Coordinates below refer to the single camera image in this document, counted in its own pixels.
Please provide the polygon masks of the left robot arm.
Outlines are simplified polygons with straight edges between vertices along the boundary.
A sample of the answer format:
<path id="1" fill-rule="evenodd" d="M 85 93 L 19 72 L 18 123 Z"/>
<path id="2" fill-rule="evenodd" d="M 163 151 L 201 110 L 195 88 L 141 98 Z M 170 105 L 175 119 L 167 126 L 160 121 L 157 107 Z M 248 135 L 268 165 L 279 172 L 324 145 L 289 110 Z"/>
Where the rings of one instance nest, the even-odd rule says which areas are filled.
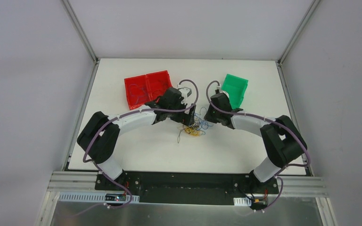
<path id="1" fill-rule="evenodd" d="M 89 161 L 108 176 L 108 186 L 120 190 L 124 187 L 125 178 L 121 175 L 122 167 L 113 156 L 118 138 L 134 129 L 154 125 L 168 118 L 183 125 L 192 125 L 196 106 L 187 106 L 191 94 L 190 88 L 170 87 L 153 101 L 116 118 L 109 119 L 101 111 L 95 112 L 76 142 L 89 156 Z"/>

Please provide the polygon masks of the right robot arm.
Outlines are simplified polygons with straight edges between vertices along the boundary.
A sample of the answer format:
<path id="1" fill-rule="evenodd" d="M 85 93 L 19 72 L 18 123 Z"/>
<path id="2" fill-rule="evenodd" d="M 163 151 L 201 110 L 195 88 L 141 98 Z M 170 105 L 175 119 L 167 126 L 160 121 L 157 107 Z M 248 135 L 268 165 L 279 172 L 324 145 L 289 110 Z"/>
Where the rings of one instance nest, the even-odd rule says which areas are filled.
<path id="1" fill-rule="evenodd" d="M 262 192 L 269 179 L 307 152 L 307 144 L 288 116 L 272 119 L 247 113 L 241 108 L 233 109 L 228 96 L 221 92 L 212 95 L 209 100 L 210 106 L 205 115 L 207 121 L 247 131 L 263 140 L 267 156 L 249 173 L 251 191 Z"/>

